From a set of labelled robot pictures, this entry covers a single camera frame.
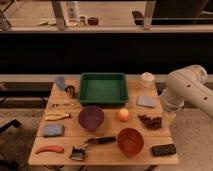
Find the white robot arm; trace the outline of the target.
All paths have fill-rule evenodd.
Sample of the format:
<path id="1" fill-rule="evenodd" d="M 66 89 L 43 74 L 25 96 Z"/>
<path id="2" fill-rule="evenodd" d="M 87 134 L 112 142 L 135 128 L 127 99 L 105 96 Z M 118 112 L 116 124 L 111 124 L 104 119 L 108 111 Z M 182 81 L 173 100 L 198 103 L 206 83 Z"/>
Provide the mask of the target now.
<path id="1" fill-rule="evenodd" d="M 213 90 L 204 85 L 208 74 L 200 65 L 190 65 L 170 72 L 166 88 L 159 98 L 163 109 L 170 113 L 181 109 L 188 101 L 213 120 Z"/>

